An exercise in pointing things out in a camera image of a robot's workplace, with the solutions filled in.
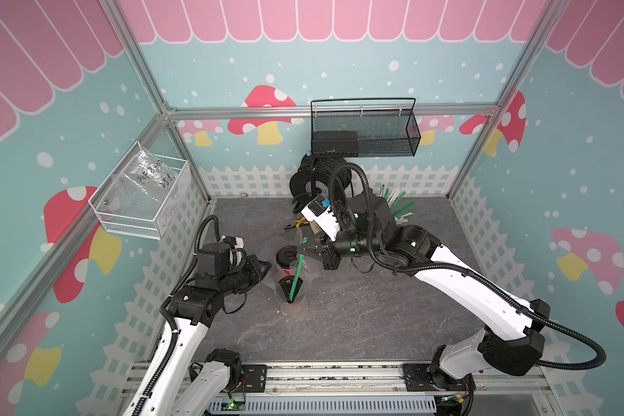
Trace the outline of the green straw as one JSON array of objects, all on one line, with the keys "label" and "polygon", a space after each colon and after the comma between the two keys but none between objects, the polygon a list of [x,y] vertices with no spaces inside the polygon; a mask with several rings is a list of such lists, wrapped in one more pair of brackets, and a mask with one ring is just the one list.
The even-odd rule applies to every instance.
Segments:
[{"label": "green straw", "polygon": [[302,274],[303,265],[304,265],[304,256],[299,254],[299,257],[296,261],[296,272],[292,279],[291,289],[289,290],[289,302],[290,303],[294,303],[294,300],[296,297],[296,288],[298,286],[298,282]]}]

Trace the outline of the clear plastic carrier bag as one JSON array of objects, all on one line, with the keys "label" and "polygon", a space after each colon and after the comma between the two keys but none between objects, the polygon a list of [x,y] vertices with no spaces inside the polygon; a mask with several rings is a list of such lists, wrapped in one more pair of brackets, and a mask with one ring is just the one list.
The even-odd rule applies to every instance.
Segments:
[{"label": "clear plastic carrier bag", "polygon": [[302,321],[308,315],[309,294],[322,271],[320,263],[297,252],[306,241],[301,231],[292,239],[272,237],[259,253],[260,258],[271,263],[263,283],[273,289],[279,311],[290,322]]}]

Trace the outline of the red milk tea cup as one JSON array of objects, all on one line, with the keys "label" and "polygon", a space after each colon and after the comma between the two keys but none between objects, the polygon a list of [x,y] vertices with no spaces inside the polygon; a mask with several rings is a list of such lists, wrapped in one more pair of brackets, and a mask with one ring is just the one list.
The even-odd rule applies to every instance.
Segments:
[{"label": "red milk tea cup", "polygon": [[293,276],[286,276],[277,283],[276,300],[281,313],[293,321],[301,321],[309,312],[307,287],[303,279],[294,280]]},{"label": "red milk tea cup", "polygon": [[297,262],[296,246],[290,244],[282,247],[277,252],[276,262],[286,276],[295,275]]}]

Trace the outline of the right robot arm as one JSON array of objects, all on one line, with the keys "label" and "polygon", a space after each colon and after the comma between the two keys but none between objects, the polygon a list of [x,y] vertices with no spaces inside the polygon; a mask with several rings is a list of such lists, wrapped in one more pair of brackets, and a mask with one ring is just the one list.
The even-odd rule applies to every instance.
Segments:
[{"label": "right robot arm", "polygon": [[[399,225],[383,208],[334,213],[327,201],[313,201],[303,216],[320,227],[298,251],[335,270],[344,258],[370,257],[394,274],[406,274],[449,296],[483,322],[464,341],[437,348],[426,372],[430,384],[448,390],[452,384],[485,369],[522,376],[535,366],[564,371],[596,369],[606,362],[594,340],[552,322],[543,300],[526,301],[499,288],[458,258],[435,236],[417,225]],[[543,358],[543,329],[551,329],[591,348],[585,362],[551,362]]]}]

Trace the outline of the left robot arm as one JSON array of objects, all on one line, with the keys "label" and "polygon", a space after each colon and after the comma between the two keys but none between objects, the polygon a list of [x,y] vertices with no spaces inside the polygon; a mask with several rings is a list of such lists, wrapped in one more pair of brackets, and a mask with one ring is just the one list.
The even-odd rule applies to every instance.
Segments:
[{"label": "left robot arm", "polygon": [[190,386],[182,384],[216,315],[226,311],[225,299],[247,296],[270,267],[248,254],[239,237],[197,247],[191,267],[159,308],[166,325],[126,415],[205,415],[217,396],[243,388],[239,353],[222,348],[201,363]]}]

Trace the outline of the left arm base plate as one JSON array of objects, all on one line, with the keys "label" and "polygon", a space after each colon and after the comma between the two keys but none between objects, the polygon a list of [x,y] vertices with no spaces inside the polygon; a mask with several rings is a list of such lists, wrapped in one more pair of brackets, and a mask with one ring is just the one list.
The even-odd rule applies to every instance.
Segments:
[{"label": "left arm base plate", "polygon": [[268,367],[266,365],[243,365],[241,378],[230,392],[264,393],[266,389],[267,373]]}]

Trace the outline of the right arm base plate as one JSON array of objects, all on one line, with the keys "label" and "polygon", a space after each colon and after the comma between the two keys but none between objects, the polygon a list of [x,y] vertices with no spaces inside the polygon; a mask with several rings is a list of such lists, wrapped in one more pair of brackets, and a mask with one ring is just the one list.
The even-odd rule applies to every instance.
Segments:
[{"label": "right arm base plate", "polygon": [[429,370],[429,367],[426,363],[407,363],[402,366],[407,392],[474,392],[475,384],[469,375],[463,379],[452,379],[441,371]]}]

